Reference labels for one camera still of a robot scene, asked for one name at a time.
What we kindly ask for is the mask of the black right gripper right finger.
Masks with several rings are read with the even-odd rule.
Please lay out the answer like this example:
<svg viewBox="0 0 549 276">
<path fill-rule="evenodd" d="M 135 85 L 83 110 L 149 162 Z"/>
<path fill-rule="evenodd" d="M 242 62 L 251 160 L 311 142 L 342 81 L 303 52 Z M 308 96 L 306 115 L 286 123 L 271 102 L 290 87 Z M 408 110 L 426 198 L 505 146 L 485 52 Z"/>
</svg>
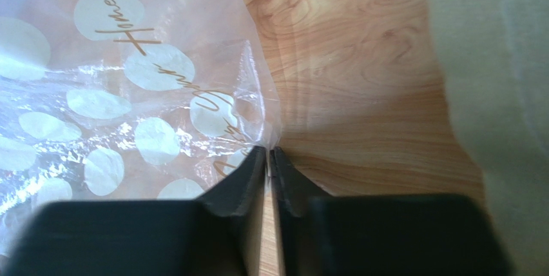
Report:
<svg viewBox="0 0 549 276">
<path fill-rule="evenodd" d="M 454 193 L 333 196 L 270 153 L 282 275 L 511 275 L 486 213 Z"/>
</svg>

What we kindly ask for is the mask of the clear zip top bag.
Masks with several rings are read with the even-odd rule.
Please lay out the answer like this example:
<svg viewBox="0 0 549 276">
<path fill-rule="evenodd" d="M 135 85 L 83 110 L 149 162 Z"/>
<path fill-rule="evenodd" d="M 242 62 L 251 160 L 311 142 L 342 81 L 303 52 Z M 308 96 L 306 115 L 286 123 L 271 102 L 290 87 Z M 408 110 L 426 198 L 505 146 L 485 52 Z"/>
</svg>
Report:
<svg viewBox="0 0 549 276">
<path fill-rule="evenodd" d="M 57 201 L 192 199 L 280 138 L 244 0 L 1 0 L 1 256 Z"/>
</svg>

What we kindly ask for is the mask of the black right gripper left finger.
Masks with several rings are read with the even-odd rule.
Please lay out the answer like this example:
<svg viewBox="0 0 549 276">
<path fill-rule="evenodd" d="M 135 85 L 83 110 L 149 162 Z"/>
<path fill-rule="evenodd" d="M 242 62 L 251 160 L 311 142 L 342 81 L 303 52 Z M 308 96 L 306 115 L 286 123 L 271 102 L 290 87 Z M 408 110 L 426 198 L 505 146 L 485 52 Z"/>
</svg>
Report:
<svg viewBox="0 0 549 276">
<path fill-rule="evenodd" d="M 267 151 L 192 200 L 66 201 L 24 229 L 3 275 L 257 275 Z"/>
</svg>

